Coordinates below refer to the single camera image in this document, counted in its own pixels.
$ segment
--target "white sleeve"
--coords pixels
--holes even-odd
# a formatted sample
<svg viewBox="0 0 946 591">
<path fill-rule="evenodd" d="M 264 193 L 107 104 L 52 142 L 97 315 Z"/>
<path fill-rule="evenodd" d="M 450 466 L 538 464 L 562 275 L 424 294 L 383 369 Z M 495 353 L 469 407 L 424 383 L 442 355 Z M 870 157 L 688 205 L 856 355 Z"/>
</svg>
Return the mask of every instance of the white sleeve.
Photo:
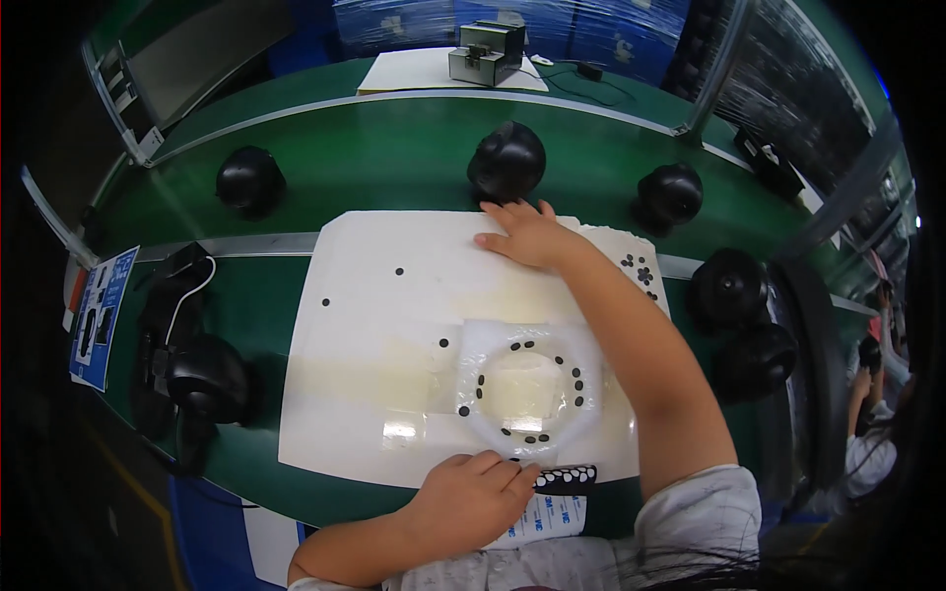
<svg viewBox="0 0 946 591">
<path fill-rule="evenodd" d="M 874 415 L 875 421 L 886 421 L 893 418 L 893 410 L 890 409 L 885 400 L 875 404 L 874 408 L 870 410 L 870 414 Z"/>
<path fill-rule="evenodd" d="M 336 582 L 323 581 L 321 579 L 307 578 L 294 582 L 286 591 L 360 591 L 355 587 L 338 584 Z"/>
<path fill-rule="evenodd" d="M 897 461 L 897 447 L 886 438 L 885 429 L 869 431 L 864 437 L 848 437 L 842 489 L 848 498 L 874 490 L 890 474 Z"/>
<path fill-rule="evenodd" d="M 890 376 L 899 390 L 910 379 L 910 364 L 897 355 L 890 344 L 890 308 L 881 310 L 881 355 L 884 358 L 884 373 Z"/>
<path fill-rule="evenodd" d="M 721 559 L 755 560 L 761 523 L 752 473 L 727 464 L 697 472 L 652 496 L 638 513 L 634 533 L 647 569 L 661 567 L 662 550 L 677 564 L 680 551 L 689 550 L 700 558 L 687 560 L 688 566 L 699 568 Z"/>
</svg>

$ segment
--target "instruction sheet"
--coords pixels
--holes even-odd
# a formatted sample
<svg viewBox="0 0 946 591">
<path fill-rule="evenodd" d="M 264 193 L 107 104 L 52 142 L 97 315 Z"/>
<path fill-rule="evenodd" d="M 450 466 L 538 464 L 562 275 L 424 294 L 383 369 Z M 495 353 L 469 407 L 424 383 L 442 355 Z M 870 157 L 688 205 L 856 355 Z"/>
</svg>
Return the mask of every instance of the instruction sheet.
<svg viewBox="0 0 946 591">
<path fill-rule="evenodd" d="M 73 381 L 98 391 L 105 392 L 112 332 L 139 248 L 136 246 L 92 267 L 82 293 L 79 325 L 69 357 L 69 373 L 73 375 Z"/>
</svg>

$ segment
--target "white paper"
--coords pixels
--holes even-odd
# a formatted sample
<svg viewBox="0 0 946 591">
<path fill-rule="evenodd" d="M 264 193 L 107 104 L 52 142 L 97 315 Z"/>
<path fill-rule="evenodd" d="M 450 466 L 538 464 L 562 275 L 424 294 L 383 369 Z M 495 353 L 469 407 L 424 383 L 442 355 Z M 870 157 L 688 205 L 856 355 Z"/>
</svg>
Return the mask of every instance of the white paper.
<svg viewBox="0 0 946 591">
<path fill-rule="evenodd" d="M 644 257 L 646 289 L 669 313 L 651 243 L 559 221 L 616 265 Z M 499 231 L 483 214 L 399 211 L 349 212 L 322 229 L 289 350 L 279 461 L 417 488 L 447 457 L 489 448 L 456 407 L 464 321 L 587 324 L 557 275 L 473 243 Z M 634 280 L 640 264 L 619 267 Z M 543 459 L 549 467 L 593 463 L 600 482 L 639 474 L 634 413 L 607 368 L 601 405 L 600 425 Z"/>
<path fill-rule="evenodd" d="M 243 504 L 251 504 L 243 499 Z M 256 577 L 286 587 L 292 555 L 299 547 L 299 523 L 265 507 L 243 510 L 246 542 Z"/>
<path fill-rule="evenodd" d="M 426 47 L 382 53 L 361 81 L 358 94 L 418 88 L 484 88 L 480 84 L 450 77 L 447 54 L 454 49 L 456 47 Z M 515 72 L 496 88 L 548 92 L 549 87 L 545 82 L 533 78 L 537 76 L 533 63 L 523 56 L 522 71 Z"/>
</svg>

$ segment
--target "black device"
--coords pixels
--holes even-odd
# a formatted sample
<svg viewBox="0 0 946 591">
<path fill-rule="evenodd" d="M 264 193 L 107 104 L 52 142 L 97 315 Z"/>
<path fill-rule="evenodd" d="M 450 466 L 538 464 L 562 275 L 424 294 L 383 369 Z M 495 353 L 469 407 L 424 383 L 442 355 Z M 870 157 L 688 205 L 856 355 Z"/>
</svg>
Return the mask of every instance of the black device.
<svg viewBox="0 0 946 591">
<path fill-rule="evenodd" d="M 217 197 L 249 220 L 272 213 L 286 193 L 286 178 L 267 150 L 246 146 L 230 154 L 217 172 Z"/>
<path fill-rule="evenodd" d="M 179 475 L 201 475 L 217 424 L 248 424 L 262 396 L 252 365 L 224 339 L 201 330 L 201 289 L 215 268 L 196 243 L 175 252 L 159 264 L 138 317 L 132 419 L 149 440 L 176 431 L 178 461 L 165 464 Z"/>
<path fill-rule="evenodd" d="M 713 385 L 726 404 L 752 402 L 775 393 L 795 370 L 798 345 L 778 324 L 741 331 L 713 356 Z"/>
<path fill-rule="evenodd" d="M 722 404 L 771 395 L 795 370 L 798 345 L 768 316 L 768 283 L 765 268 L 751 255 L 720 249 L 687 286 L 687 312 L 697 330 L 735 332 L 713 356 L 712 385 Z"/>
<path fill-rule="evenodd" d="M 474 198 L 502 205 L 525 199 L 545 174 L 545 148 L 535 132 L 506 121 L 484 137 L 466 167 Z"/>
<path fill-rule="evenodd" d="M 784 200 L 798 196 L 804 185 L 788 158 L 771 142 L 764 142 L 745 126 L 739 128 L 733 141 L 762 186 Z"/>
<path fill-rule="evenodd" d="M 238 423 L 250 405 L 250 380 L 237 349 L 200 334 L 178 347 L 165 368 L 167 394 L 183 412 L 212 423 Z"/>
<path fill-rule="evenodd" d="M 748 253 L 737 249 L 714 252 L 693 274 L 686 306 L 700 332 L 735 330 L 754 323 L 765 308 L 768 277 Z"/>
<path fill-rule="evenodd" d="M 658 166 L 638 182 L 631 215 L 644 232 L 664 237 L 703 206 L 703 182 L 687 163 Z"/>
<path fill-rule="evenodd" d="M 867 335 L 857 346 L 857 355 L 860 357 L 861 367 L 870 370 L 871 375 L 881 370 L 881 343 L 871 335 Z"/>
<path fill-rule="evenodd" d="M 587 78 L 593 82 L 600 82 L 601 77 L 604 74 L 601 68 L 591 65 L 587 61 L 579 61 L 577 67 L 578 69 L 575 70 L 575 72 L 578 73 L 578 76 Z"/>
</svg>

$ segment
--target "plastic wrap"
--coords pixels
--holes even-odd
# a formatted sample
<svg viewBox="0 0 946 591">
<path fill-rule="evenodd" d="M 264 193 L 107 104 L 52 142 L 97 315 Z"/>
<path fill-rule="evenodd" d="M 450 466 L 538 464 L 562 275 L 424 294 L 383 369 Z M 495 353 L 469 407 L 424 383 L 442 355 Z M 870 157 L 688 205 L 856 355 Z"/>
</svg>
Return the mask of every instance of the plastic wrap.
<svg viewBox="0 0 946 591">
<path fill-rule="evenodd" d="M 678 55 L 700 61 L 674 68 L 663 88 L 695 100 L 719 51 L 735 0 L 725 0 L 715 25 L 700 27 L 694 0 Z M 705 43 L 706 51 L 694 50 Z M 772 141 L 818 189 L 828 194 L 850 170 L 870 133 L 863 103 L 833 53 L 785 0 L 762 0 L 716 114 Z"/>
<path fill-rule="evenodd" d="M 501 455 L 553 465 L 599 424 L 601 350 L 586 326 L 464 323 L 456 411 Z"/>
<path fill-rule="evenodd" d="M 338 0 L 333 7 L 349 59 L 455 43 L 448 0 Z"/>
<path fill-rule="evenodd" d="M 349 58 L 453 45 L 476 20 L 526 26 L 526 52 L 592 61 L 659 85 L 690 0 L 339 0 L 336 18 Z"/>
<path fill-rule="evenodd" d="M 526 54 L 539 54 L 550 60 L 568 57 L 576 4 L 570 0 L 453 0 L 460 25 L 478 20 L 509 25 L 525 25 Z"/>
</svg>

